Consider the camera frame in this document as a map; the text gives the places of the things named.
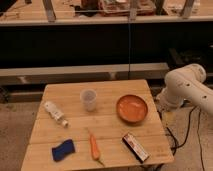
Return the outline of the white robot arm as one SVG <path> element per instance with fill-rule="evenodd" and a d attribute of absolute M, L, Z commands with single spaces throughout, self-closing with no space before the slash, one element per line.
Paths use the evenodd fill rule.
<path fill-rule="evenodd" d="M 180 108 L 184 100 L 213 115 L 213 90 L 203 84 L 206 71 L 199 64 L 189 64 L 169 71 L 164 78 L 165 87 L 157 95 L 160 111 Z"/>

